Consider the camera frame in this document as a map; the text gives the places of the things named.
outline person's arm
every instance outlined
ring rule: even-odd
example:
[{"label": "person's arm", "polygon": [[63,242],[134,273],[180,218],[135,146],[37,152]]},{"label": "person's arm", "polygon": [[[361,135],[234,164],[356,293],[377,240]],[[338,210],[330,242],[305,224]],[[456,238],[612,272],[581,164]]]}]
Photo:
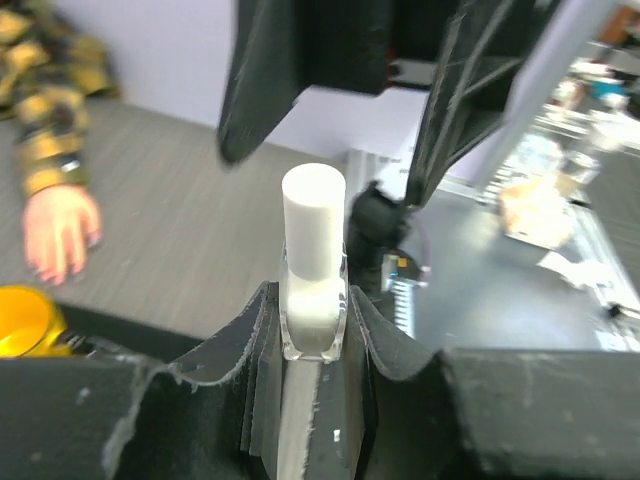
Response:
[{"label": "person's arm", "polygon": [[16,77],[13,110],[22,130],[18,158],[29,197],[54,185],[88,182],[80,156],[88,127],[84,97],[114,91],[99,42],[48,8],[31,17],[31,32],[6,53]]},{"label": "person's arm", "polygon": [[84,98],[117,90],[101,44],[74,31],[46,2],[27,4],[39,5],[21,11],[29,31],[3,52],[21,127],[25,255],[43,281],[59,284],[84,268],[86,245],[101,236],[100,210],[84,188],[88,174],[80,156],[88,127]]},{"label": "person's arm", "polygon": [[84,95],[55,70],[22,75],[14,91],[21,133],[18,164],[27,197],[56,185],[84,186],[88,172],[80,149],[88,116]]}]

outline metal frame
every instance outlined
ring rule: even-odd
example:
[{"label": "metal frame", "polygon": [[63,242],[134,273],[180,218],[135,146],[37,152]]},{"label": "metal frame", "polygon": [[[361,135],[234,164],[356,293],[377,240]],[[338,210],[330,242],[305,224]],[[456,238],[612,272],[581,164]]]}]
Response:
[{"label": "metal frame", "polygon": [[[543,107],[542,115],[535,118],[531,125],[531,130],[542,130],[553,134],[570,138],[579,138],[588,133],[589,124],[597,121],[599,114],[582,114],[577,112],[567,112],[565,117],[558,121],[551,118],[547,113],[556,109],[553,106]],[[627,147],[627,153],[639,156],[638,146]],[[484,203],[497,203],[498,194],[503,184],[516,173],[509,159],[501,165],[500,169],[492,178],[490,184],[482,192]],[[589,204],[589,199],[585,193],[576,195],[577,200]],[[576,246],[584,260],[594,260],[605,265],[609,270],[610,278],[606,284],[596,285],[593,288],[593,295],[604,310],[611,305],[620,305],[623,315],[618,320],[621,325],[628,328],[640,330],[640,297],[636,292],[624,267],[608,239],[604,227],[600,223],[597,215],[580,206],[573,206],[570,209],[573,220]]]},{"label": "metal frame", "polygon": [[505,126],[480,152],[485,158],[473,179],[478,193],[489,186],[575,59],[597,55],[602,46],[590,40],[617,4],[616,0],[565,0],[560,6],[514,84]]}]

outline white wall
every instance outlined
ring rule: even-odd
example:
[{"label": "white wall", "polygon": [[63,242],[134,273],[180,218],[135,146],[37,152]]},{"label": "white wall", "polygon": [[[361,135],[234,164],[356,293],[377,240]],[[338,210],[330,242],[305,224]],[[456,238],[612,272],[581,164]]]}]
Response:
[{"label": "white wall", "polygon": [[[600,1],[604,0],[568,0],[574,14],[560,27],[572,29],[575,12],[588,11]],[[235,0],[54,2],[110,45],[128,102],[217,124],[233,45]],[[548,35],[545,55],[561,48],[557,42],[563,35]],[[544,59],[534,63],[544,69]],[[526,96],[538,73],[530,72],[519,82],[519,96]],[[325,157],[341,155],[350,147],[394,155],[415,130],[425,99],[425,94],[402,90],[387,91],[379,98],[310,90],[269,141]],[[512,102],[511,111],[517,111],[517,102]],[[453,173],[472,178],[487,148],[480,145]]]}]

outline gray carpet floor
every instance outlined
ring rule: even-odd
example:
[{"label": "gray carpet floor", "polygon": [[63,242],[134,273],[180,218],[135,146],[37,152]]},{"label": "gray carpet floor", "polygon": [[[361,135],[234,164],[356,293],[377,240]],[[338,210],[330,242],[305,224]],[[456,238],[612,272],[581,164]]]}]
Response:
[{"label": "gray carpet floor", "polygon": [[[84,154],[104,241],[82,278],[52,294],[192,335],[215,333],[260,282],[278,277],[282,177],[327,161],[264,145],[227,170],[210,128],[110,100],[90,101],[89,110]],[[16,134],[12,122],[0,123],[0,284],[37,284],[23,260]]]}]

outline white rod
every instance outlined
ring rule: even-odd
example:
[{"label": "white rod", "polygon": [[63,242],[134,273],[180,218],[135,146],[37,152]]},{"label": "white rod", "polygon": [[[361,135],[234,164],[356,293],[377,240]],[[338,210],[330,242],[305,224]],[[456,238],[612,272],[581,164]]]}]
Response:
[{"label": "white rod", "polygon": [[329,348],[339,321],[346,182],[320,163],[282,180],[287,254],[287,325],[299,350]]}]

